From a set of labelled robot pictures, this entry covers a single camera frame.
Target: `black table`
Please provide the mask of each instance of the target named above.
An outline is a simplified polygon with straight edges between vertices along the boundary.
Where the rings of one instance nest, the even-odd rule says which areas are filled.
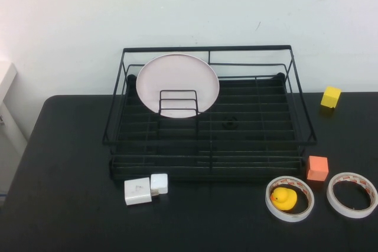
[[[378,186],[378,93],[343,93],[332,117],[319,114],[321,94],[305,99],[318,135],[307,152],[328,157],[328,180],[352,171]],[[266,184],[170,183],[168,195],[126,207],[101,143],[110,100],[46,101],[0,213],[0,251],[378,249],[378,210],[348,219],[330,207],[325,185],[294,224],[270,214]]]

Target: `plate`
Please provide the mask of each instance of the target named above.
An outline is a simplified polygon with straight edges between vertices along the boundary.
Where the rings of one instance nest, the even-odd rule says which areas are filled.
[[[213,105],[219,80],[205,61],[187,54],[167,54],[143,66],[136,78],[136,92],[153,112],[159,113],[161,104],[161,115],[186,118]]]

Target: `dish rack wire grid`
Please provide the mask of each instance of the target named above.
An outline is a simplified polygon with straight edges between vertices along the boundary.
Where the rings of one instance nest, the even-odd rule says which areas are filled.
[[[214,53],[287,52],[287,63],[217,63]],[[161,90],[159,112],[150,111],[136,92],[144,64],[127,55],[201,53],[217,72],[242,68],[237,76],[218,76],[219,96],[203,113],[195,90]],[[255,74],[262,67],[268,74]],[[193,92],[194,116],[161,115],[166,91]],[[290,45],[237,47],[124,48],[103,143],[110,147],[113,179],[167,173],[183,181],[255,181],[281,175],[303,176],[305,147],[317,138],[299,82]]]

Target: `small white cube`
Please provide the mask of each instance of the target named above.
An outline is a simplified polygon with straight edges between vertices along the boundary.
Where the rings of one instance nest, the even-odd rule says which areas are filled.
[[[149,178],[140,178],[125,181],[125,201],[126,205],[135,205],[151,202],[151,190],[149,188]]]
[[[159,194],[168,193],[168,175],[151,174],[151,191],[158,191]]]

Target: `orange block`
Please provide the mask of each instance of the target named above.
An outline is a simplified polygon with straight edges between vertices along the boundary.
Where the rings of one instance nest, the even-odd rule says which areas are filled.
[[[309,156],[307,179],[325,181],[328,175],[328,159],[323,156]]]

